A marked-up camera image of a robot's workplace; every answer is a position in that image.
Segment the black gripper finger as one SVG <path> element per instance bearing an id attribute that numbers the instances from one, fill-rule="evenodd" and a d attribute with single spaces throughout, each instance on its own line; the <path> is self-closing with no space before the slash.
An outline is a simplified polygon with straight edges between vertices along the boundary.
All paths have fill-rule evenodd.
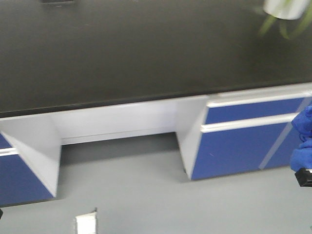
<path id="1" fill-rule="evenodd" d="M 294 173 L 300 187 L 312 187 L 312 170 L 300 168 Z"/>

